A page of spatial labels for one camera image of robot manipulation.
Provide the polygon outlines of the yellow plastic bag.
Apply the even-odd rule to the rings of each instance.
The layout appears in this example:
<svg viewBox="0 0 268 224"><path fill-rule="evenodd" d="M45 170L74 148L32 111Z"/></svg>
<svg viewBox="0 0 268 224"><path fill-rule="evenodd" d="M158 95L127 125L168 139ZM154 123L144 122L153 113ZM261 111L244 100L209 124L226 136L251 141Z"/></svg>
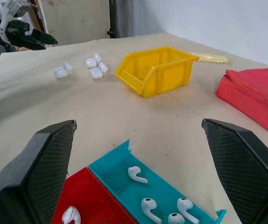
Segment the yellow plastic bag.
<svg viewBox="0 0 268 224"><path fill-rule="evenodd" d="M199 62L208 62L208 63L228 63L226 56L214 55L214 54L205 54L205 53L190 53L199 57Z"/></svg>

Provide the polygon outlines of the teal plastic tray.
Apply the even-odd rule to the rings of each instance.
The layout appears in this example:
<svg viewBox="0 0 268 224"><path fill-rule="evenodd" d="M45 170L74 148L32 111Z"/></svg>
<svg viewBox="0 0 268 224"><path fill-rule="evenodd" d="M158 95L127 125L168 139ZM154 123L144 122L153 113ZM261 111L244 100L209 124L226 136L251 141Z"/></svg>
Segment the teal plastic tray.
<svg viewBox="0 0 268 224"><path fill-rule="evenodd" d="M139 224L155 224L141 209L144 198L156 201L153 214L162 220L162 224L168 224L168 216L179 211L177 201L184 195L137 159L129 149L129 143L126 140L88 168ZM141 169L139 175L148 183L132 180L127 172L130 166L138 166Z"/></svg>

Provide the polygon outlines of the wooden board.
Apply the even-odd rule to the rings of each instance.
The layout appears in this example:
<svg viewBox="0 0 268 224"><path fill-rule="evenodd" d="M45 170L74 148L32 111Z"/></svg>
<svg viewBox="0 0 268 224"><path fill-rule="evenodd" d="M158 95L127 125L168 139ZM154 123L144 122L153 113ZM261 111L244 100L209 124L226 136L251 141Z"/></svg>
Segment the wooden board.
<svg viewBox="0 0 268 224"><path fill-rule="evenodd" d="M38 0L46 32L59 45L109 37L109 0Z"/></svg>

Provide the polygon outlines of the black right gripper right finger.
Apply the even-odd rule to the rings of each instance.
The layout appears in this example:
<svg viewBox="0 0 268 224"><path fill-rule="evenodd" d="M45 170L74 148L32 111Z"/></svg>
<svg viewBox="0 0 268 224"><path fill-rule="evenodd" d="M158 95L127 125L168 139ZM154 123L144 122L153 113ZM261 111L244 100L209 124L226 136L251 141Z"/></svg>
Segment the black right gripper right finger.
<svg viewBox="0 0 268 224"><path fill-rule="evenodd" d="M242 224L268 224L268 147L250 130L203 119L219 180Z"/></svg>

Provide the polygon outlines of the red plastic tray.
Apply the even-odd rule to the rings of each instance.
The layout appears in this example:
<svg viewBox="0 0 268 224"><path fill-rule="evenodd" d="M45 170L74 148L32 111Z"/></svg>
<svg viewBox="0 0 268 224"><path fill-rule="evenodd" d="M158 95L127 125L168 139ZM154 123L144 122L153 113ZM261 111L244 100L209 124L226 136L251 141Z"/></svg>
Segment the red plastic tray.
<svg viewBox="0 0 268 224"><path fill-rule="evenodd" d="M66 179L51 224L63 224L69 206L78 209L81 224L138 224L88 168Z"/></svg>

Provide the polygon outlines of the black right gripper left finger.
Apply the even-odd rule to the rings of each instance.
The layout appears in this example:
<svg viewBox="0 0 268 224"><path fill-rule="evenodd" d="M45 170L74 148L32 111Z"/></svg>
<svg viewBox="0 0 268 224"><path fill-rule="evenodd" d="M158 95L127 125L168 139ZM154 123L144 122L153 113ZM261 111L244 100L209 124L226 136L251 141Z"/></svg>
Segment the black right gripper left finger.
<svg viewBox="0 0 268 224"><path fill-rule="evenodd" d="M0 171L0 224L51 224L76 129L67 120L36 132Z"/></svg>

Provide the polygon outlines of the yellow tray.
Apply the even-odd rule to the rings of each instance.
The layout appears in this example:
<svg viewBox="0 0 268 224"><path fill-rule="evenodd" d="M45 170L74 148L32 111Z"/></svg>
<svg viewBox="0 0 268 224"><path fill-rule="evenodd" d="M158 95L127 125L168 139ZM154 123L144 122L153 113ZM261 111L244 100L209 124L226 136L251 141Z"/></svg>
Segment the yellow tray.
<svg viewBox="0 0 268 224"><path fill-rule="evenodd" d="M128 53L115 76L136 94L149 98L190 81L192 66L199 57L172 47Z"/></svg>

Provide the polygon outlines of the black stand pole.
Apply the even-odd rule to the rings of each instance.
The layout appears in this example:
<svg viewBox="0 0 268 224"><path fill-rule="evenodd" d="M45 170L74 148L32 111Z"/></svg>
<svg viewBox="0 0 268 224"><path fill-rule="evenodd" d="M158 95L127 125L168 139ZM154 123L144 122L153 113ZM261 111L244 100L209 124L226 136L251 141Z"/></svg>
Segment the black stand pole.
<svg viewBox="0 0 268 224"><path fill-rule="evenodd" d="M116 0L109 0L110 28L107 34L110 38L116 38Z"/></svg>

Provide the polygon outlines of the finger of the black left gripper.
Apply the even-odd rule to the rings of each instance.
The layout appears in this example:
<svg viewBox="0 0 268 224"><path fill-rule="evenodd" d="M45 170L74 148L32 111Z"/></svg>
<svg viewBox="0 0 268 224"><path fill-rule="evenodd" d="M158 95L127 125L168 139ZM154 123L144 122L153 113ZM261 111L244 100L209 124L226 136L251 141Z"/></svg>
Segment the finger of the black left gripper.
<svg viewBox="0 0 268 224"><path fill-rule="evenodd" d="M39 42L38 40L28 36L13 36L10 43L19 48L25 47L31 50L43 50L46 49L45 45Z"/></svg>
<svg viewBox="0 0 268 224"><path fill-rule="evenodd" d="M33 29L31 37L47 45L58 44L58 41L50 34Z"/></svg>

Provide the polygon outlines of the white earbud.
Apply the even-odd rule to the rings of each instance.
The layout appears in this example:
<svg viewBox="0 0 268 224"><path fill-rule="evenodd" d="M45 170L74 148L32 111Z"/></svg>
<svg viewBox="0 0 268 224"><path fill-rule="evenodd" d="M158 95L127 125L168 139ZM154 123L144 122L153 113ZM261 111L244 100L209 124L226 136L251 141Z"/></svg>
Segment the white earbud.
<svg viewBox="0 0 268 224"><path fill-rule="evenodd" d="M185 219L179 213L171 213L168 216L168 224L184 224Z"/></svg>
<svg viewBox="0 0 268 224"><path fill-rule="evenodd" d="M156 208L157 203L154 199L144 198L141 202L141 209L142 212L146 215L146 217L148 217L155 224L162 224L162 220L151 212L151 210L154 210Z"/></svg>
<svg viewBox="0 0 268 224"><path fill-rule="evenodd" d="M138 174L141 172L140 167L138 166L130 166L127 170L129 177L136 181L136 182L140 182L143 184L147 184L148 180L146 178L140 177L138 176Z"/></svg>
<svg viewBox="0 0 268 224"><path fill-rule="evenodd" d="M193 208L193 203L187 198L179 198L177 201L177 208L181 215L188 219L192 224L200 224L199 219L191 215L188 210Z"/></svg>
<svg viewBox="0 0 268 224"><path fill-rule="evenodd" d="M81 224L81 216L78 209L74 206L69 206L62 215L63 224L70 224L74 221L74 224Z"/></svg>

